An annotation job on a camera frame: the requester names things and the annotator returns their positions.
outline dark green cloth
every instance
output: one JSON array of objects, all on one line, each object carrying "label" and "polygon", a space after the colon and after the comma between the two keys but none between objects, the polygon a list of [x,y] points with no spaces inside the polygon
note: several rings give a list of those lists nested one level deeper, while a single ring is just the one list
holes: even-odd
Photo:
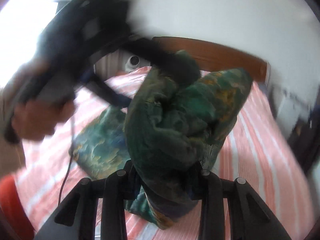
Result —
[{"label": "dark green cloth", "polygon": [[77,162],[93,178],[132,159],[144,185],[125,208],[162,229],[196,205],[184,190],[185,172],[197,161],[213,167],[252,85],[243,69],[199,79],[196,62],[183,51],[177,57],[198,73],[190,76],[192,85],[179,86],[153,67],[126,117],[110,106],[76,138]]}]

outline cable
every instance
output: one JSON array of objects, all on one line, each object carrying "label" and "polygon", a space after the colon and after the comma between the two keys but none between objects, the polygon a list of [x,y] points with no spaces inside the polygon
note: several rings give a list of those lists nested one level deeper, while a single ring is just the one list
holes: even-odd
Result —
[{"label": "cable", "polygon": [[66,175],[64,177],[64,180],[63,180],[61,188],[60,188],[58,205],[60,205],[60,202],[61,202],[61,195],[62,195],[63,187],[64,187],[64,185],[65,185],[65,183],[67,181],[67,178],[69,176],[71,163],[72,163],[72,159],[73,159],[74,137],[75,137],[75,117],[74,117],[74,115],[71,117],[70,122],[71,122],[71,147],[70,147],[71,156],[70,156],[70,162],[69,162],[69,166],[68,166],[68,169],[67,169],[67,173],[66,173]]}]

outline hand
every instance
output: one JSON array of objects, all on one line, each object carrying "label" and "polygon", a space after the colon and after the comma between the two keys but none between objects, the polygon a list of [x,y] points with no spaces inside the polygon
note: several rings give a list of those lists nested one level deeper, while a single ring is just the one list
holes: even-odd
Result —
[{"label": "hand", "polygon": [[[22,65],[3,90],[4,109],[10,104],[24,80],[43,73],[47,68],[47,62],[40,58],[33,58]],[[39,100],[31,100],[25,105],[19,104],[15,107],[11,124],[20,138],[41,141],[46,135],[53,135],[57,123],[66,122],[74,112],[75,105],[72,101],[57,107]]]},{"label": "hand", "polygon": [[17,105],[12,118],[16,134],[32,141],[42,141],[46,135],[53,135],[57,123],[65,123],[75,112],[73,101],[63,107],[51,106],[39,100]]}]

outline pink striped bed sheet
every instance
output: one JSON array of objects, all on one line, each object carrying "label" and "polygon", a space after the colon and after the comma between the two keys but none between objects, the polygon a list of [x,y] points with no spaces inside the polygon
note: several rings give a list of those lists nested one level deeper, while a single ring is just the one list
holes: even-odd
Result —
[{"label": "pink striped bed sheet", "polygon": [[[133,97],[149,67],[109,79],[115,90]],[[108,104],[82,88],[76,98],[75,130],[79,133]],[[59,190],[67,171],[70,147],[70,121],[57,127],[42,143],[24,142],[27,167],[15,174],[17,191],[35,230],[57,207]],[[245,178],[260,194],[284,225],[292,240],[302,240],[314,224],[307,180],[277,127],[265,95],[257,83],[238,115],[234,129],[212,169],[220,178]],[[62,198],[87,175],[73,163]],[[126,212],[130,240],[196,240],[200,221],[199,204],[172,228],[162,231],[138,216]],[[226,239],[230,239],[228,205],[225,202]],[[97,225],[101,219],[101,203]]]}]

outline red object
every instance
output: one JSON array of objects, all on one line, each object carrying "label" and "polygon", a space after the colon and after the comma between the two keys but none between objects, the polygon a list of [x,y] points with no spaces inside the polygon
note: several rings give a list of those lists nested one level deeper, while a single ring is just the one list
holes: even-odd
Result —
[{"label": "red object", "polygon": [[22,240],[32,240],[34,229],[26,216],[12,175],[0,181],[0,206],[12,229]]}]

